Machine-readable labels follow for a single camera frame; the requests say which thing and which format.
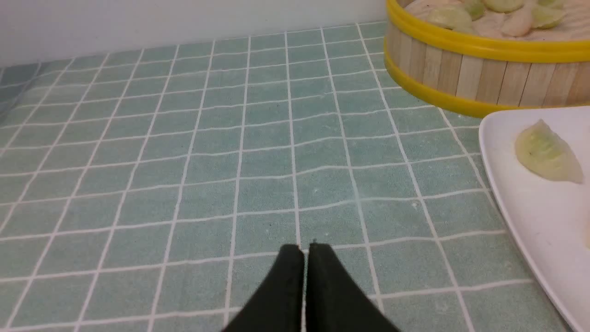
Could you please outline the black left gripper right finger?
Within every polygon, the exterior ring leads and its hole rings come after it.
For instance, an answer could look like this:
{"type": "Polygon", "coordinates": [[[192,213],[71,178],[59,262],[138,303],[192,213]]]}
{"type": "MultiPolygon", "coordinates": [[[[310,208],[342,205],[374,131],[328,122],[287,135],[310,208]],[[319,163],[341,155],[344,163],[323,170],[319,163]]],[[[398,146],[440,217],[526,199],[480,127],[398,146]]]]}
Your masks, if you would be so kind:
{"type": "Polygon", "coordinates": [[[352,279],[329,244],[308,250],[308,332],[398,332],[352,279]]]}

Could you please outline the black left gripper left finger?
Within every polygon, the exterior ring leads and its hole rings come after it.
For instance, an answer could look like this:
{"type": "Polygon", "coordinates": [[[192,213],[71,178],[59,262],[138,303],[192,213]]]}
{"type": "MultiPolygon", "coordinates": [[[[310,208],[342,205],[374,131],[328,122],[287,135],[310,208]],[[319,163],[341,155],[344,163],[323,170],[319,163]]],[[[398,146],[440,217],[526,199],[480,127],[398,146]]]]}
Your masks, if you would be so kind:
{"type": "Polygon", "coordinates": [[[224,332],[301,331],[304,254],[296,244],[283,244],[263,282],[224,332]]]}

